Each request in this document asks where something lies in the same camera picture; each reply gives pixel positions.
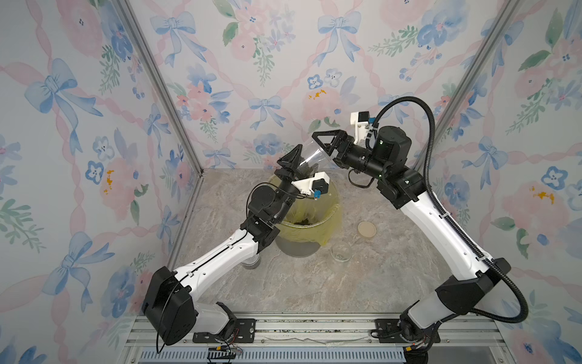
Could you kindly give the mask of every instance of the trash can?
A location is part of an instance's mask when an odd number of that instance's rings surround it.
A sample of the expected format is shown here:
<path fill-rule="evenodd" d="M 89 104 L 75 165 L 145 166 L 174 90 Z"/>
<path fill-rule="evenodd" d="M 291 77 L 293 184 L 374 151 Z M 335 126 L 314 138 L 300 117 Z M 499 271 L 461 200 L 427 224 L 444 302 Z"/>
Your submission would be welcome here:
<path fill-rule="evenodd" d="M 281 180 L 273 176 L 269 182 L 278 186 Z M 281 232 L 275 243 L 289 256 L 307 257 L 326 245 L 341 225 L 342 208 L 338 190 L 330 181 L 328 193 L 319 199 L 295 200 L 283 222 L 277 225 Z"/>

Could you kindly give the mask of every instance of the floral wallpaper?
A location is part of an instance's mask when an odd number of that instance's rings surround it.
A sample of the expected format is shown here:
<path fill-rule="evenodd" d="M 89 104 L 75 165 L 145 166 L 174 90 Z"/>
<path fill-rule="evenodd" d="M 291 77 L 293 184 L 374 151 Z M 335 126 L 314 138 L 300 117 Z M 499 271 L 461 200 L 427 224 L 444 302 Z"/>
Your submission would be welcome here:
<path fill-rule="evenodd" d="M 107 0 L 0 31 L 0 363 L 115 363 L 197 174 Z"/>
<path fill-rule="evenodd" d="M 498 326 L 520 364 L 582 362 L 581 11 L 580 0 L 522 3 L 431 169 L 455 219 L 513 267 L 530 314 Z M 484 308 L 519 311 L 503 284 Z"/>
<path fill-rule="evenodd" d="M 272 168 L 315 130 L 393 98 L 449 102 L 503 1 L 131 0 L 206 168 Z M 419 154 L 421 109 L 385 115 Z M 480 118 L 479 112 L 467 117 Z"/>

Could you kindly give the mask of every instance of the black motor housing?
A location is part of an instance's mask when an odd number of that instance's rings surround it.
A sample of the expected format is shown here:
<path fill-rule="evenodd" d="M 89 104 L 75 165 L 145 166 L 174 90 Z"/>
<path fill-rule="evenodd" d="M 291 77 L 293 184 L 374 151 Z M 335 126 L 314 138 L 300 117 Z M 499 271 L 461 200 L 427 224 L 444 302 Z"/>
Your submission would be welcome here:
<path fill-rule="evenodd" d="M 142 312 L 166 345 L 175 344 L 188 335 L 198 316 L 190 296 L 192 289 L 190 286 L 182 286 L 174 275 L 167 267 L 158 269 L 151 277 L 141 306 Z M 174 293 L 166 305 L 172 289 Z"/>

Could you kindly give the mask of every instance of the gray countertop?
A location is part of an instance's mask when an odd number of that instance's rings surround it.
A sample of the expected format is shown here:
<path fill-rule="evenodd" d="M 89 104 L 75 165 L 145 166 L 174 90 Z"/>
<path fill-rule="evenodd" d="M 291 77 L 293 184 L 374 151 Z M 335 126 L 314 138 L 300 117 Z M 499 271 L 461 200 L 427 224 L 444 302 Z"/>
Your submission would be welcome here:
<path fill-rule="evenodd" d="M 250 189 L 272 176 L 261 169 L 212 170 L 198 197 L 178 266 L 223 242 L 244 221 Z M 201 297 L 221 301 L 233 311 L 401 312 L 443 283 L 450 270 L 427 237 L 394 209 L 375 188 L 352 186 L 347 171 L 328 172 L 343 207 L 343 226 L 330 243 L 305 258 L 287 256 L 271 244 L 254 270 L 237 266 Z M 356 176 L 366 184 L 364 176 Z M 360 221 L 376 225 L 372 239 L 357 233 Z M 351 244 L 354 256 L 343 273 L 326 263 L 329 247 Z"/>

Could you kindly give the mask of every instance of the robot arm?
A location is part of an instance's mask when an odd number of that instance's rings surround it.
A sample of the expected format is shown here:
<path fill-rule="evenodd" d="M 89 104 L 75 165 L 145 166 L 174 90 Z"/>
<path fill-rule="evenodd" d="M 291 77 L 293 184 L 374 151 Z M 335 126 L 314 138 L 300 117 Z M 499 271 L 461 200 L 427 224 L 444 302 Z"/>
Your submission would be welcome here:
<path fill-rule="evenodd" d="M 316 172 L 317 160 L 309 152 L 303 158 L 302 149 L 299 144 L 278 160 L 281 168 L 275 175 L 281 182 L 276 189 L 270 183 L 260 183 L 251 191 L 246 219 L 227 240 L 174 272 L 162 267 L 154 273 L 142 311 L 165 344 L 178 342 L 191 330 L 221 340 L 232 335 L 234 314 L 223 303 L 208 305 L 197 300 L 237 264 L 258 260 L 257 254 L 279 234 L 275 225 L 283 221 L 297 198 L 313 194 L 317 199 L 327 193 L 329 177 Z"/>
<path fill-rule="evenodd" d="M 412 101 L 422 106 L 428 116 L 430 136 L 424 177 L 405 166 L 411 140 L 404 131 L 395 126 L 377 129 L 378 121 L 384 112 L 404 101 Z M 356 138 L 349 136 L 344 130 L 333 130 L 315 132 L 313 139 L 329 156 L 333 156 L 333 161 L 339 167 L 352 168 L 356 173 L 364 173 L 377 179 L 377 189 L 380 193 L 420 227 L 453 273 L 428 297 L 411 305 L 400 315 L 399 333 L 402 337 L 415 341 L 425 335 L 431 336 L 438 329 L 440 322 L 468 312 L 476 312 L 510 323 L 525 320 L 528 312 L 527 302 L 517 286 L 506 276 L 511 266 L 503 258 L 493 259 L 489 253 L 475 244 L 442 207 L 430 188 L 428 170 L 434 142 L 434 117 L 430 108 L 415 97 L 393 100 L 378 114 L 372 128 L 366 125 L 370 116 L 368 112 L 354 114 L 352 125 L 356 130 L 354 134 Z M 362 147 L 359 144 L 363 139 L 364 130 L 368 134 L 366 146 Z M 369 138 L 372 132 L 376 141 L 374 147 L 370 148 Z M 333 136 L 333 139 L 330 143 L 324 143 L 320 139 L 322 136 Z M 370 185 L 356 186 L 367 188 Z M 500 280 L 507 283 L 520 303 L 520 314 L 516 317 L 500 317 L 474 309 L 481 298 Z"/>

